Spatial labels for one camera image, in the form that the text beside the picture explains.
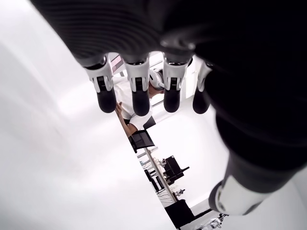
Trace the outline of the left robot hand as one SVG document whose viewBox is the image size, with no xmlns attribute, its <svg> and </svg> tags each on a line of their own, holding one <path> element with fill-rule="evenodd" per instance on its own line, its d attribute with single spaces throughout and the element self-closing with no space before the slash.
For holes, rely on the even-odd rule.
<svg viewBox="0 0 307 230">
<path fill-rule="evenodd" d="M 149 53 L 164 54 L 164 107 L 179 108 L 193 55 L 202 59 L 196 113 L 216 110 L 230 151 L 210 208 L 246 215 L 307 164 L 307 3 L 304 0 L 35 0 L 94 84 L 116 108 L 107 58 L 126 65 L 137 115 L 149 111 Z"/>
</svg>

